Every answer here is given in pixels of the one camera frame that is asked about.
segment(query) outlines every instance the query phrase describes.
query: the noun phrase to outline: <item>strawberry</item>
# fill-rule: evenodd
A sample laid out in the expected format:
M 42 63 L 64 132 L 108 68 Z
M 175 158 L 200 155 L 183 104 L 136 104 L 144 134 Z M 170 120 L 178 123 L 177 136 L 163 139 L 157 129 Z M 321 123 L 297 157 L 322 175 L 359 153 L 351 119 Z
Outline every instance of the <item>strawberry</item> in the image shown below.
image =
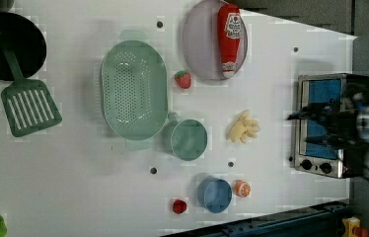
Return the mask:
M 188 89 L 191 85 L 190 74 L 186 71 L 176 73 L 175 80 L 182 89 Z
M 181 214 L 187 210 L 187 204 L 180 199 L 175 200 L 173 203 L 173 212 L 175 214 Z

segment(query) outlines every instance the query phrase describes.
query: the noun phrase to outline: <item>small hole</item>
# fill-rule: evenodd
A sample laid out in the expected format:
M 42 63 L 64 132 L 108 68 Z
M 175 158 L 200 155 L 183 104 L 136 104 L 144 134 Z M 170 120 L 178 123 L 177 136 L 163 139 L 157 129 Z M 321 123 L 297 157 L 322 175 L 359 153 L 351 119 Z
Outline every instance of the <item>small hole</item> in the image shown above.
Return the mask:
M 155 167 L 151 168 L 150 173 L 153 175 L 157 174 L 157 168 Z

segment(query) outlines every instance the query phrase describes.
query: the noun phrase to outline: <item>ketchup label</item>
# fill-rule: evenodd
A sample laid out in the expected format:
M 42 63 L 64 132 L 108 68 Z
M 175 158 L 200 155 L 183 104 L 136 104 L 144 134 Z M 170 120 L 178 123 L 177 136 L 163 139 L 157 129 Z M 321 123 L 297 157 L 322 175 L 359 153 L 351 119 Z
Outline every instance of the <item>ketchup label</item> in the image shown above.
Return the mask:
M 227 63 L 222 63 L 222 70 L 223 71 L 235 71 L 236 63 L 232 61 L 229 61 Z
M 241 35 L 241 18 L 240 13 L 229 13 L 225 32 L 230 39 L 239 39 Z

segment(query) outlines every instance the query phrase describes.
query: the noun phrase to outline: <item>yellow object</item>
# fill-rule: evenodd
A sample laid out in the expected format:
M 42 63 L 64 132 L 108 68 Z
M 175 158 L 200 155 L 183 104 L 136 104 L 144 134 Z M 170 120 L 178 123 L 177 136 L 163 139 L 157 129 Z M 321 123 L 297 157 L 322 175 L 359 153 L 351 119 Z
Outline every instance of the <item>yellow object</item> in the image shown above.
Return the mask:
M 260 131 L 258 127 L 258 121 L 255 119 L 247 119 L 250 115 L 250 111 L 243 111 L 231 128 L 230 138 L 232 142 L 236 142 L 240 139 L 243 143 L 247 142 L 247 136 L 256 138 L 258 135 L 256 132 Z
M 345 232 L 342 237 L 358 237 L 357 235 L 353 234 L 353 229 L 360 227 L 360 220 L 358 218 L 351 217 L 348 219 L 343 219 L 342 223 L 345 226 Z

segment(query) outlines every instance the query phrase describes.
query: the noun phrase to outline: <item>ketchup bottle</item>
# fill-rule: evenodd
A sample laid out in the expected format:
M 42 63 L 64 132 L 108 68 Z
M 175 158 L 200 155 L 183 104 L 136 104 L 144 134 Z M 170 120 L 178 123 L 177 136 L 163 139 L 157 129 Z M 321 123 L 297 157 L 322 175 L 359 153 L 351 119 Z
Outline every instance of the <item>ketchup bottle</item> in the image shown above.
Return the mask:
M 236 73 L 241 24 L 240 9 L 236 5 L 227 4 L 219 9 L 218 40 L 221 50 L 222 71 L 226 78 L 230 78 Z

